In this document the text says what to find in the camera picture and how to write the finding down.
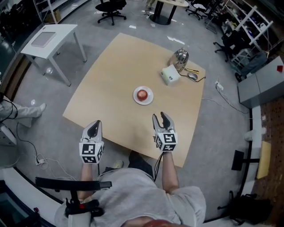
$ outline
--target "white plate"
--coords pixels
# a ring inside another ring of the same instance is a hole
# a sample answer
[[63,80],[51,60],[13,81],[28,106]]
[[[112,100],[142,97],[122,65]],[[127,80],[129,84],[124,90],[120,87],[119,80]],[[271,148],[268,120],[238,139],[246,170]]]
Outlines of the white plate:
[[[148,97],[147,97],[147,99],[144,100],[144,101],[140,101],[140,100],[137,98],[137,93],[138,93],[138,91],[140,91],[140,90],[145,90],[145,91],[147,91],[147,93],[148,93]],[[153,94],[152,90],[151,90],[149,87],[140,86],[140,87],[138,87],[138,88],[136,88],[136,89],[134,90],[134,92],[133,92],[133,98],[134,98],[134,100],[135,100],[138,104],[140,104],[140,105],[148,105],[148,104],[150,104],[150,103],[153,101],[153,99],[154,99],[154,94]]]

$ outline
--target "red apple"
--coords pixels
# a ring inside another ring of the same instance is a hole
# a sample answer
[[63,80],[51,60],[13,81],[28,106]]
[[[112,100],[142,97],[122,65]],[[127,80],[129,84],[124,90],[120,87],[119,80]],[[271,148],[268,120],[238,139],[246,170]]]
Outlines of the red apple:
[[148,93],[147,91],[145,90],[139,90],[137,92],[137,98],[140,100],[140,101],[144,101],[148,98]]

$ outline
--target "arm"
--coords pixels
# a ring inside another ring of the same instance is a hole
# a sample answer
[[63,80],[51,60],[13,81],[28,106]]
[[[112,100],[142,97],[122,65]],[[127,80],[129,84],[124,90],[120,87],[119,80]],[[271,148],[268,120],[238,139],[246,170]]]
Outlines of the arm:
[[[83,164],[81,172],[81,181],[92,181],[93,180],[93,165],[92,164]],[[93,195],[94,192],[79,191],[78,198],[79,200],[84,200],[89,196]]]
[[166,193],[169,194],[179,188],[178,176],[171,152],[166,152],[163,155],[162,185]]

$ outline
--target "kettle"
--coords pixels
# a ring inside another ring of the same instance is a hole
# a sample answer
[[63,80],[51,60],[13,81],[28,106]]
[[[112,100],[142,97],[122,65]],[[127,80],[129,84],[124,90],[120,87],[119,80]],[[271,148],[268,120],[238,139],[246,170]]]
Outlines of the kettle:
[[181,72],[185,68],[188,58],[188,52],[184,49],[179,49],[170,57],[168,61],[168,66],[174,65],[176,70],[178,72]]

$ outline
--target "white table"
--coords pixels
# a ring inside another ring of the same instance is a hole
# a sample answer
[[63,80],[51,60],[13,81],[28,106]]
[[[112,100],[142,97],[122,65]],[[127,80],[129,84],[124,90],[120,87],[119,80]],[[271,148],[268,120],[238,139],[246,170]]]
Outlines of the white table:
[[[33,56],[43,59],[48,59],[53,67],[57,70],[62,80],[66,83],[67,86],[70,86],[71,83],[68,78],[61,71],[59,66],[56,64],[53,59],[53,55],[57,52],[59,54],[58,49],[65,43],[66,39],[69,35],[73,34],[76,43],[79,46],[79,49],[83,56],[83,61],[86,62],[87,58],[85,52],[83,50],[82,44],[79,42],[77,34],[76,34],[76,24],[50,24],[45,25],[42,29],[40,29],[34,37],[27,43],[27,45],[21,51],[22,54],[25,54],[27,58],[35,65],[35,67],[42,73],[45,74],[44,70],[40,68],[40,66],[35,62]],[[45,47],[34,47],[31,43],[43,32],[55,32],[56,35],[53,39],[45,46]]]

